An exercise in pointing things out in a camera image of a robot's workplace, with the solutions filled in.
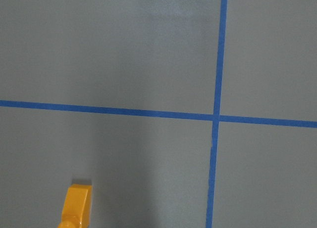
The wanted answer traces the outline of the orange trapezoid block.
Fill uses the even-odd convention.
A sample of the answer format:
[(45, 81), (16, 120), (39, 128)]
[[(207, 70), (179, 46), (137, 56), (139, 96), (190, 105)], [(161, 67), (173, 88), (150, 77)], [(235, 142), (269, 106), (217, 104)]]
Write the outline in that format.
[(88, 228), (90, 226), (92, 185), (72, 184), (65, 197), (58, 228)]

